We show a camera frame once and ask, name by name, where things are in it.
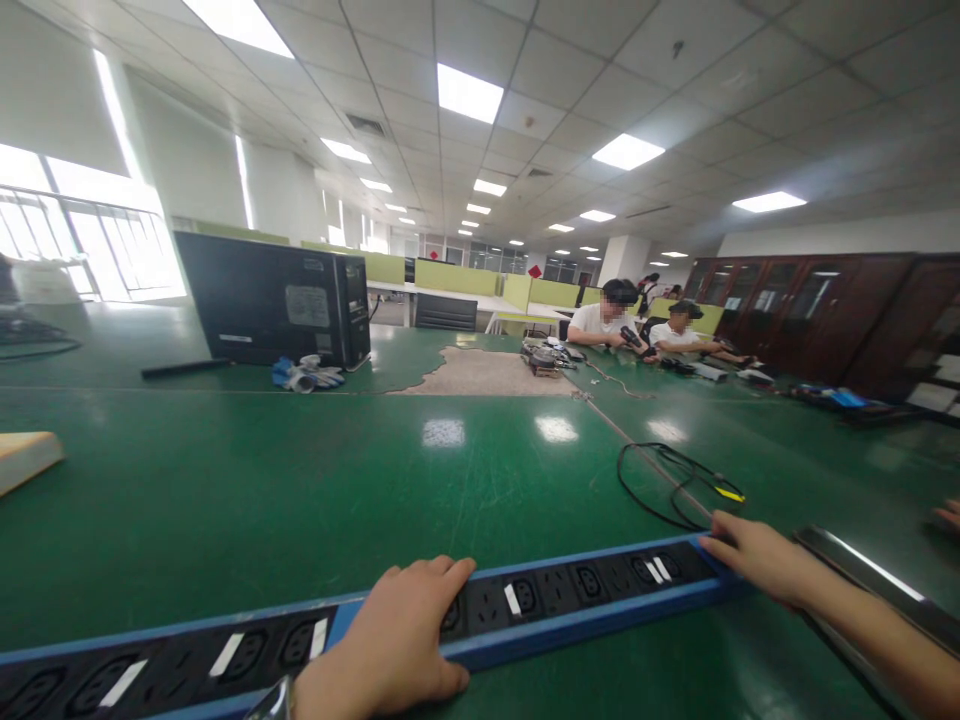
computer tower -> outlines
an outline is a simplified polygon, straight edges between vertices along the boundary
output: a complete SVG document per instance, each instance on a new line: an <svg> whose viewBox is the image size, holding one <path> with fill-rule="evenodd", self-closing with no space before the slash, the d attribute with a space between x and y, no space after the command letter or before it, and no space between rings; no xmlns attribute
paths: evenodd
<svg viewBox="0 0 960 720"><path fill-rule="evenodd" d="M320 355L348 370L370 353L362 257L175 232L213 357L272 365Z"/></svg>

black office chair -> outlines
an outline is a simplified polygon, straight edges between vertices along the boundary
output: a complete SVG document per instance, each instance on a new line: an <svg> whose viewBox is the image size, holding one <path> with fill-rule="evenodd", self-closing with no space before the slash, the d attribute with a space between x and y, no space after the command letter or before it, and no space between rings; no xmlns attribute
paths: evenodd
<svg viewBox="0 0 960 720"><path fill-rule="evenodd" d="M477 330L477 301L417 294L414 327L434 330Z"/></svg>

green workbench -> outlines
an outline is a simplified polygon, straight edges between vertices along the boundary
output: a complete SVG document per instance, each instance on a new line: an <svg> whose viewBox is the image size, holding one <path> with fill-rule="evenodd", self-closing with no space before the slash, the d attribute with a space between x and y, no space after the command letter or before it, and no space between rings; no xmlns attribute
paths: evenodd
<svg viewBox="0 0 960 720"><path fill-rule="evenodd" d="M209 357L192 308L35 309L77 351L0 366L3 431L51 430L66 462L0 499L0 650L361 590L447 553L481 567L678 534L619 487L624 444L661 440L723 472L745 514L817 522L960 614L960 548L923 527L958 488L960 434L857 432L738 383L590 351L618 384L567 397L385 395L448 345L515 338L372 327L339 392L275 389L236 366L145 383ZM640 464L632 481L664 498ZM448 717L880 717L803 624L760 596L478 674Z"/></svg>

white t-shirt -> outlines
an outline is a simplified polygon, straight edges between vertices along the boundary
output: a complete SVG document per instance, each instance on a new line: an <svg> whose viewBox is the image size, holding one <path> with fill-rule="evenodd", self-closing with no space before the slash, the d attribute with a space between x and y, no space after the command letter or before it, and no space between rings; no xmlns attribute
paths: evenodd
<svg viewBox="0 0 960 720"><path fill-rule="evenodd" d="M601 310L603 306L600 303L594 305L584 305L578 308L570 320L572 327L583 330L588 333L601 333L603 335L619 335L620 328L626 325L631 330L634 329L633 320L625 314L616 317L608 323L603 322Z"/></svg>
<svg viewBox="0 0 960 720"><path fill-rule="evenodd" d="M675 345L689 345L690 343L703 342L703 340L700 339L700 336L689 327L682 333L678 333L674 332L669 323L660 323L659 325L654 325L652 328L650 328L650 344L657 348L657 352L660 353L660 357L662 358L682 360L683 362L696 362L700 359L699 352L672 353L667 352L666 350L661 350L657 346L657 343L659 342L667 342Z"/></svg>

watch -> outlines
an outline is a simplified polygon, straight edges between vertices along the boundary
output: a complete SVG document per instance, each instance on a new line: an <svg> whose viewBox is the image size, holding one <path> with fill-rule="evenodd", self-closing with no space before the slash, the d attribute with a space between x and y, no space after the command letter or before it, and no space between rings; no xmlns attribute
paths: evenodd
<svg viewBox="0 0 960 720"><path fill-rule="evenodd" d="M243 720L293 720L293 678L284 675Z"/></svg>

